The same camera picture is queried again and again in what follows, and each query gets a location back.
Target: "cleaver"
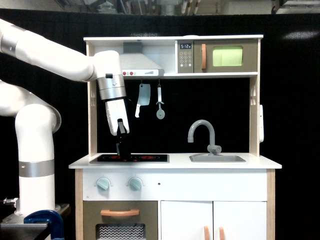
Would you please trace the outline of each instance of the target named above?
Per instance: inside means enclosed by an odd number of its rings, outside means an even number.
[[[140,106],[149,105],[150,102],[150,84],[140,84],[139,85],[139,98],[136,104],[135,117],[139,118]]]

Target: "faucet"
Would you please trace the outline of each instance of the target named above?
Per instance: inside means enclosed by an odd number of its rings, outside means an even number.
[[[202,120],[198,120],[198,121],[195,121],[191,125],[191,127],[189,129],[189,133],[188,133],[188,143],[193,143],[194,142],[195,130],[200,125],[205,125],[209,129],[210,144],[206,148],[210,152],[209,156],[221,153],[221,150],[222,150],[221,146],[215,145],[215,130],[214,130],[214,127],[207,120],[203,120],[203,119]]]

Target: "black backdrop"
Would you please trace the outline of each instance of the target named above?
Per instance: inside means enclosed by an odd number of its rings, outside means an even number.
[[[276,239],[319,239],[320,14],[175,17],[0,9],[0,18],[83,54],[83,37],[263,34],[260,101],[265,140],[260,154],[283,167],[276,171]],[[87,85],[4,54],[0,79],[28,89],[62,116],[53,137],[55,198],[72,207],[65,239],[75,239],[75,180],[68,165],[88,154]],[[144,82],[151,84],[150,106],[142,107],[136,119],[134,106],[128,105],[133,152],[205,152],[205,127],[195,132],[195,143],[187,143],[188,129],[199,119],[212,123],[223,152],[248,151],[248,79],[162,80],[163,120],[156,118],[158,81]],[[134,103],[139,83],[126,80]],[[98,151],[114,152],[101,103],[98,131]],[[0,176],[0,199],[17,197],[17,140],[10,117],[0,117]]]

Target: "mint green knob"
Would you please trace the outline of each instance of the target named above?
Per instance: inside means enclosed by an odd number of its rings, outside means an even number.
[[[138,177],[133,177],[129,180],[129,188],[132,191],[138,191],[140,190],[142,187],[142,181],[140,178]]]
[[[100,187],[101,190],[107,190],[110,186],[110,181],[106,177],[101,177],[96,181],[96,185]]]

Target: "orange cabinet handle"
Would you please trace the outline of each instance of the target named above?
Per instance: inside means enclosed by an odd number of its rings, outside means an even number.
[[[101,210],[101,216],[108,217],[119,217],[119,216],[136,216],[139,215],[138,209],[132,209],[130,211],[110,211],[110,210]]]
[[[206,51],[206,45],[202,44],[201,46],[201,50],[202,50],[202,65],[201,65],[201,69],[206,69],[206,65],[207,65],[207,51]]]
[[[209,239],[209,228],[207,226],[204,226],[204,240],[210,240]]]
[[[220,231],[220,240],[225,240],[225,231],[223,227],[219,227]]]

